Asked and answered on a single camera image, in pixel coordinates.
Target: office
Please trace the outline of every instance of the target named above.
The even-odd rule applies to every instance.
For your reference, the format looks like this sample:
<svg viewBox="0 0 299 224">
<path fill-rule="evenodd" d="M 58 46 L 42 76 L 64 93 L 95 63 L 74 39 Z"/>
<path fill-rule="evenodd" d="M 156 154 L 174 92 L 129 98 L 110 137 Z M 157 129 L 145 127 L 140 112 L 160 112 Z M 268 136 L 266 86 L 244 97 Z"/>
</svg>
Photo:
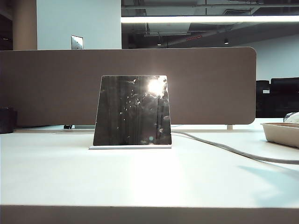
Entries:
<svg viewBox="0 0 299 224">
<path fill-rule="evenodd" d="M 1 223 L 297 223 L 298 4 L 2 1 Z"/>
</svg>

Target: white desk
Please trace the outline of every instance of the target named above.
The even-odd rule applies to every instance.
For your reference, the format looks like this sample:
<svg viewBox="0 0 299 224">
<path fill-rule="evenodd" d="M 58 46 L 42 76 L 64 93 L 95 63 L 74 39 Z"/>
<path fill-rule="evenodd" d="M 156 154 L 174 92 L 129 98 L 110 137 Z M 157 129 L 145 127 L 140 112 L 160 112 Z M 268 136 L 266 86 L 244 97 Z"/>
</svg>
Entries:
<svg viewBox="0 0 299 224">
<path fill-rule="evenodd" d="M 192 134 L 299 160 L 299 150 L 266 142 L 260 122 Z M 88 130 L 17 130 L 0 140 L 2 224 L 299 223 L 296 165 L 251 160 L 178 134 L 172 149 L 147 150 L 88 150 Z"/>
</svg>

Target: ceiling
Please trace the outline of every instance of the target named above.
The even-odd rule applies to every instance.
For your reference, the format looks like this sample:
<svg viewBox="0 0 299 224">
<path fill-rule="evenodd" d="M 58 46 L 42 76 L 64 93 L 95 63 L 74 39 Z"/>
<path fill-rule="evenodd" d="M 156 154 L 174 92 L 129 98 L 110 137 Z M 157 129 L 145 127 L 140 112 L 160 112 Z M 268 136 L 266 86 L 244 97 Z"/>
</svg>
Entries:
<svg viewBox="0 0 299 224">
<path fill-rule="evenodd" d="M 0 0 L 0 50 L 13 49 L 11 0 Z"/>
<path fill-rule="evenodd" d="M 299 0 L 122 0 L 121 15 L 299 15 L 297 4 Z M 295 33 L 299 33 L 296 23 L 122 24 L 123 48 L 216 47 L 228 37 L 234 40 L 229 41 L 232 46 Z"/>
</svg>

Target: black trash can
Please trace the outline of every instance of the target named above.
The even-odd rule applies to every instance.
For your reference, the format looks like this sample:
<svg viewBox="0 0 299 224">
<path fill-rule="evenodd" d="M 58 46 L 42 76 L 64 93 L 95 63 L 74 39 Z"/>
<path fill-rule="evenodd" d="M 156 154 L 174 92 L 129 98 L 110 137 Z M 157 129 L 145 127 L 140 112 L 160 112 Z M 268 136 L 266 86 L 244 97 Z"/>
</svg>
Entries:
<svg viewBox="0 0 299 224">
<path fill-rule="evenodd" d="M 0 108 L 0 134 L 14 132 L 17 124 L 17 112 L 12 107 Z"/>
</svg>

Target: wall plate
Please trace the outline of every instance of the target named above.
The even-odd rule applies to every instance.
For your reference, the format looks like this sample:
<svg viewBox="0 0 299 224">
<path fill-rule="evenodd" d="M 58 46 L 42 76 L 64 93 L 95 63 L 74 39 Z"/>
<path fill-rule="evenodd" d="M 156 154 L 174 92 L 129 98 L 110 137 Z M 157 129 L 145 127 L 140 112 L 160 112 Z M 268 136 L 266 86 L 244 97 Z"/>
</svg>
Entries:
<svg viewBox="0 0 299 224">
<path fill-rule="evenodd" d="M 83 37 L 71 35 L 71 49 L 82 50 L 83 49 Z"/>
</svg>

